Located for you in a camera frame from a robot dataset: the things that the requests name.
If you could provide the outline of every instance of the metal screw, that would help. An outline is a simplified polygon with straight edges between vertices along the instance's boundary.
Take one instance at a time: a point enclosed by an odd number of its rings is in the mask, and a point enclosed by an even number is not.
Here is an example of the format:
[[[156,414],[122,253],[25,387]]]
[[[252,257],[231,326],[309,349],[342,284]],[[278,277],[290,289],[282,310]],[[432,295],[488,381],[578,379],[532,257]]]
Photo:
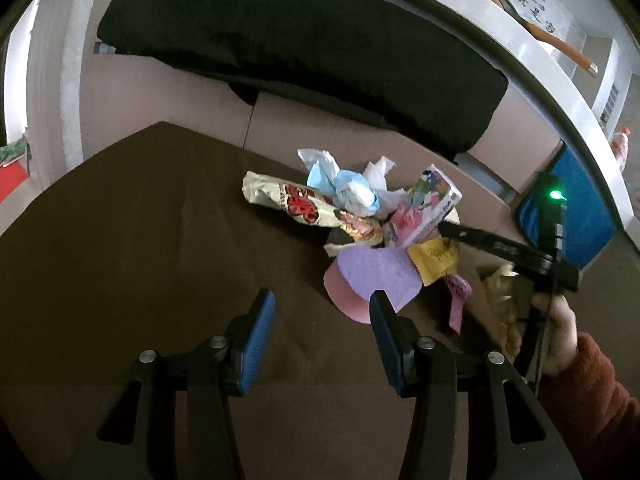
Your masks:
[[[145,350],[140,354],[140,362],[141,363],[150,363],[156,358],[156,354],[153,350]]]
[[[504,362],[504,355],[500,352],[489,352],[487,357],[494,365],[501,365]]]
[[[436,348],[436,341],[430,337],[421,337],[418,339],[418,346],[425,350],[433,350]]]
[[[211,348],[224,348],[226,346],[226,337],[223,335],[215,335],[209,339]]]

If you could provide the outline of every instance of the snack wrapper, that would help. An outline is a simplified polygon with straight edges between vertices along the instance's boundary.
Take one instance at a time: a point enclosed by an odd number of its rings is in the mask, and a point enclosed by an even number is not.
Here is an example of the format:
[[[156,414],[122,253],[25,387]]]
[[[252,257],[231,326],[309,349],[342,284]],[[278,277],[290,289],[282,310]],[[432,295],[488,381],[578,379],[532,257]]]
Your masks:
[[[329,256],[350,245],[373,247],[382,243],[382,228],[374,218],[359,218],[334,206],[331,197],[307,186],[288,180],[247,171],[242,180],[242,193],[247,202],[281,209],[296,222],[335,228],[325,245]]]
[[[458,247],[443,238],[434,238],[406,248],[409,258],[418,269],[422,284],[429,286],[447,274],[458,272]]]
[[[385,245],[408,247],[426,240],[461,199],[455,184],[431,164],[383,226]]]
[[[468,281],[458,274],[447,274],[444,278],[451,293],[451,310],[449,311],[449,326],[460,334],[462,330],[462,312],[465,301],[473,294]]]

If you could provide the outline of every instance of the black cushion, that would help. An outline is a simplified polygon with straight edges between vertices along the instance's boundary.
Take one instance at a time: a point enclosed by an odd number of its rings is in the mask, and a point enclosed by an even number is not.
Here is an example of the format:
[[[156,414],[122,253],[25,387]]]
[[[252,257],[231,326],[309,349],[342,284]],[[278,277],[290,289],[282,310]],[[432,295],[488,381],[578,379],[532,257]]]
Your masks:
[[[463,41],[385,0],[112,0],[98,36],[396,129],[447,158],[475,145],[508,85]]]

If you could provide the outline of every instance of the purple paper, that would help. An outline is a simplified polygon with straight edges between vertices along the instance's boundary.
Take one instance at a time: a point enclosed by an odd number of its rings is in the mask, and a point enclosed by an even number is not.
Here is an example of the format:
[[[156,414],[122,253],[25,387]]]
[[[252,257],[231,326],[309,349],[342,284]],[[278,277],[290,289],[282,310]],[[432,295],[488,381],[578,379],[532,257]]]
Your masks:
[[[384,290],[396,312],[422,288],[420,274],[402,247],[349,247],[338,254],[336,262],[358,296],[369,301],[376,290]]]

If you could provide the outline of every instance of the orange sleeve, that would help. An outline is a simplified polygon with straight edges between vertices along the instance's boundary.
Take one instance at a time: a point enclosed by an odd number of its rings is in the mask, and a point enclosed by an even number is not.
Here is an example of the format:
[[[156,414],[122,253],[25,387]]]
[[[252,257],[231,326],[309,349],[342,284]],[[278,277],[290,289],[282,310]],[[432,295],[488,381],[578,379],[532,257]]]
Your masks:
[[[591,336],[578,335],[575,361],[560,376],[543,381],[539,398],[584,480],[634,476],[640,402],[616,381],[611,361]]]

